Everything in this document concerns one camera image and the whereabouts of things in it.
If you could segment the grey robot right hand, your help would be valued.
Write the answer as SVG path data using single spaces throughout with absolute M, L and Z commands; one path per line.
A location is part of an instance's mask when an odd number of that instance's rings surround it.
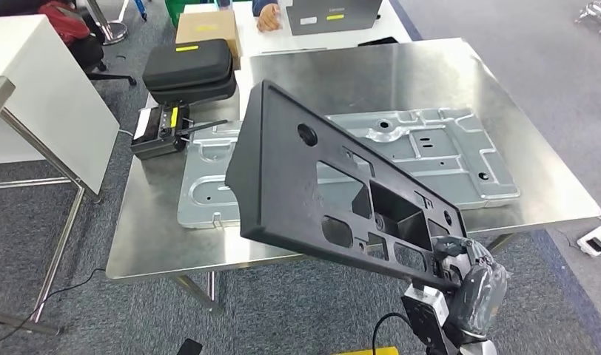
M 457 284 L 449 301 L 449 323 L 466 340 L 486 340 L 510 273 L 476 240 L 436 236 L 431 241 L 443 276 Z

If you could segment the person's hand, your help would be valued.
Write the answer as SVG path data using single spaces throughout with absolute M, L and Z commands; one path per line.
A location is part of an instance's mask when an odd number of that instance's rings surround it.
M 281 23 L 279 19 L 280 8 L 277 4 L 266 4 L 259 12 L 257 28 L 260 32 L 271 32 L 279 30 Z

